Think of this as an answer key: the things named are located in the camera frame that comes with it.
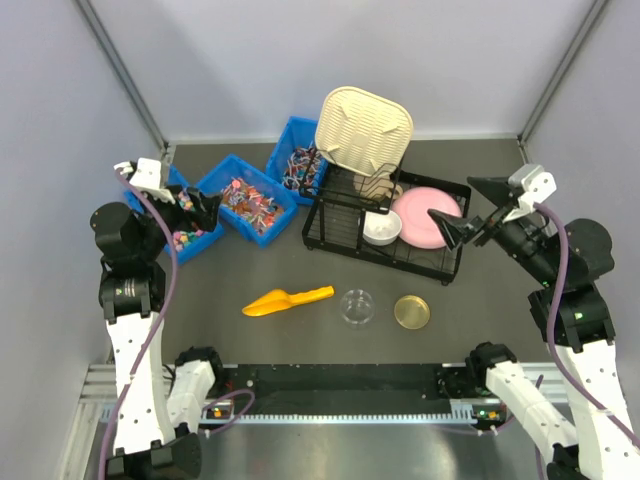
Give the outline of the black wire dish rack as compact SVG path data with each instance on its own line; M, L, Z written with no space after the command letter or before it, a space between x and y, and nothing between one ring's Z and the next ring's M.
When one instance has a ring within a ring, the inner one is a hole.
M312 202L304 245L450 284L462 249L449 249L428 215L469 211L469 187L386 163L365 176L330 164L299 189Z

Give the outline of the yellow plastic scoop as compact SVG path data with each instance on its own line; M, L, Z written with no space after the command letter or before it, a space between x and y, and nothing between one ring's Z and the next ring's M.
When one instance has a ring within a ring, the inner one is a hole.
M335 290L333 286L325 286L296 294L289 294L282 289L275 289L245 306L242 309L242 313L248 317L262 317L297 306L325 300L331 298L334 294Z

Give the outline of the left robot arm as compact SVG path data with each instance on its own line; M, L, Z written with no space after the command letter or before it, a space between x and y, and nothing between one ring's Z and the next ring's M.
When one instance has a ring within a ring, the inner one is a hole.
M175 361L173 383L165 385L162 312L175 279L157 258L176 231L212 232L221 197L195 187L169 186L171 200L152 199L139 213L111 202L90 220L102 253L99 304L113 347L117 401L101 451L102 479L195 479L202 470L198 428L208 394L224 381L212 347L191 347ZM180 194L192 206L184 209Z

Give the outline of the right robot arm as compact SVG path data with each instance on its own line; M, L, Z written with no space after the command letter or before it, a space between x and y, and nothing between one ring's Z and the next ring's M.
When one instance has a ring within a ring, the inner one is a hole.
M557 189L554 177L539 166L468 182L494 205L491 215L428 214L449 248L494 241L540 284L528 297L530 312L562 376L572 417L541 393L503 344L485 342L470 352L472 378L528 434L547 478L638 478L639 438L617 372L615 329L595 284L614 267L611 236L593 220L563 224L545 203Z

